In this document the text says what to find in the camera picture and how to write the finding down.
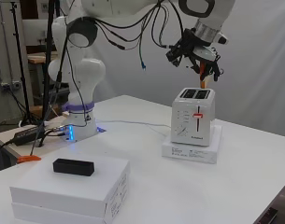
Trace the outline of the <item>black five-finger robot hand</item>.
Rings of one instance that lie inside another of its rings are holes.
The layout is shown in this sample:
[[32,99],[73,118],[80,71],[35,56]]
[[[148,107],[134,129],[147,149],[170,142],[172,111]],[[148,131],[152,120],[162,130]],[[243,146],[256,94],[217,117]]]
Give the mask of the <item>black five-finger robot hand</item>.
[[195,29],[185,29],[181,39],[169,47],[166,57],[175,67],[180,65],[180,60],[187,60],[189,67],[204,81],[206,77],[213,76],[215,82],[223,74],[219,68],[219,53],[210,44],[205,43],[195,36]]

